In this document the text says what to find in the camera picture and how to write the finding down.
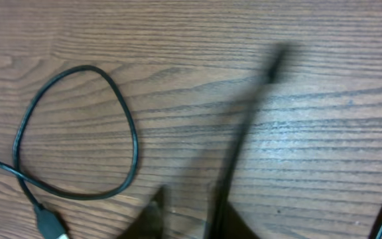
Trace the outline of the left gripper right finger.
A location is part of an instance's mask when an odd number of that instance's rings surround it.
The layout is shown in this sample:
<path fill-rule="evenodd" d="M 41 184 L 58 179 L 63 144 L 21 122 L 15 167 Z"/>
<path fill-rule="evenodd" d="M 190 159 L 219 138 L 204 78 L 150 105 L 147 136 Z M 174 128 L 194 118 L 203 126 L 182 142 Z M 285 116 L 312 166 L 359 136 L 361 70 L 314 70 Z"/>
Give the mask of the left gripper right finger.
<path fill-rule="evenodd" d="M 207 239 L 259 239 L 228 201 L 216 202 Z"/>

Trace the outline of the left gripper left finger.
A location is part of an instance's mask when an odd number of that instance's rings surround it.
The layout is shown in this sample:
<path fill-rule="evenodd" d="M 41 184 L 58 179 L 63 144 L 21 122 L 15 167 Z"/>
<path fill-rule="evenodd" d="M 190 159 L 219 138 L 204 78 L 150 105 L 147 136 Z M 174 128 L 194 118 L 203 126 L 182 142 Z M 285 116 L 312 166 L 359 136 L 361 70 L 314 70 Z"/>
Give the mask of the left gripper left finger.
<path fill-rule="evenodd" d="M 117 239 L 165 238 L 166 187 L 161 186 L 135 221 Z"/>

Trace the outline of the black cable bundle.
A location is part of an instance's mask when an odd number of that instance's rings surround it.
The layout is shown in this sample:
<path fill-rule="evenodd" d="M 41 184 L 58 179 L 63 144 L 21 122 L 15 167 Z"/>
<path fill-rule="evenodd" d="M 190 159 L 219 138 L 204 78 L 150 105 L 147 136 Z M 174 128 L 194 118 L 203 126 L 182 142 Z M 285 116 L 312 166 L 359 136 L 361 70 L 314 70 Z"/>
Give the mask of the black cable bundle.
<path fill-rule="evenodd" d="M 231 142 L 228 156 L 225 158 L 223 169 L 220 173 L 219 181 L 216 184 L 214 191 L 214 201 L 212 204 L 212 211 L 209 213 L 204 237 L 207 238 L 207 224 L 211 221 L 212 213 L 214 211 L 216 202 L 229 202 L 229 194 L 231 192 L 233 178 L 237 163 L 239 161 L 240 153 L 246 137 L 251 129 L 253 120 L 255 119 L 256 107 L 261 99 L 261 92 L 265 85 L 274 84 L 279 75 L 281 74 L 281 67 L 287 61 L 287 58 L 292 50 L 289 43 L 279 43 L 275 46 L 275 55 L 270 62 L 270 65 L 264 69 L 260 79 L 255 84 L 251 94 L 245 98 L 246 108 L 243 111 L 243 121 L 236 132 L 235 139 Z"/>

